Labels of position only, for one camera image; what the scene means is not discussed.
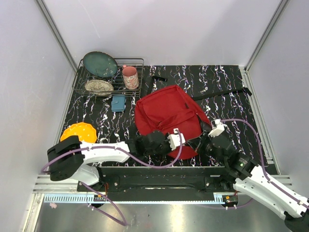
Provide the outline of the red student backpack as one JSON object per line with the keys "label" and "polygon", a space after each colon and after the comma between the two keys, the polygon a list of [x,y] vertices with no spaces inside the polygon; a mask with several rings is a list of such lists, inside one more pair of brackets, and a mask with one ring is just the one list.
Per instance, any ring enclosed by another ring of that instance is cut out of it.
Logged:
{"label": "red student backpack", "polygon": [[185,145],[182,148],[176,148],[167,156],[188,160],[198,154],[187,144],[187,141],[200,136],[200,122],[211,125],[196,101],[224,94],[226,92],[222,91],[191,98],[178,85],[162,88],[137,101],[135,107],[136,127],[140,136],[155,130],[164,134],[172,134],[174,128],[180,129],[186,140]]}

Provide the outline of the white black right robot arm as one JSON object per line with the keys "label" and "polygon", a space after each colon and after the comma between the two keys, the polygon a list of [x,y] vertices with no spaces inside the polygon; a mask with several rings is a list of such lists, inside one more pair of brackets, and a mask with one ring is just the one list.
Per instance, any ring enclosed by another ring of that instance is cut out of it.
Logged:
{"label": "white black right robot arm", "polygon": [[219,179],[223,191],[232,189],[258,201],[278,217],[292,232],[309,230],[309,200],[294,192],[259,165],[252,157],[237,151],[223,135],[224,124],[219,121],[212,130],[205,130],[187,144],[199,155],[210,155],[223,165],[227,174]]}

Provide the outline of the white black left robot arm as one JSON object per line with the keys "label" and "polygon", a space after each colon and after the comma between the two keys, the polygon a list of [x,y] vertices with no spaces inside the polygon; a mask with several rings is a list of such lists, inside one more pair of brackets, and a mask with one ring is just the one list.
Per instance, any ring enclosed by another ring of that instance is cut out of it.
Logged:
{"label": "white black left robot arm", "polygon": [[75,179],[87,184],[93,191],[104,187],[99,171],[91,167],[96,162],[124,163],[129,159],[148,166],[143,160],[149,155],[167,155],[179,145],[178,134],[153,131],[125,142],[96,144],[80,141],[77,135],[70,136],[47,151],[48,164],[43,172],[51,181]]}

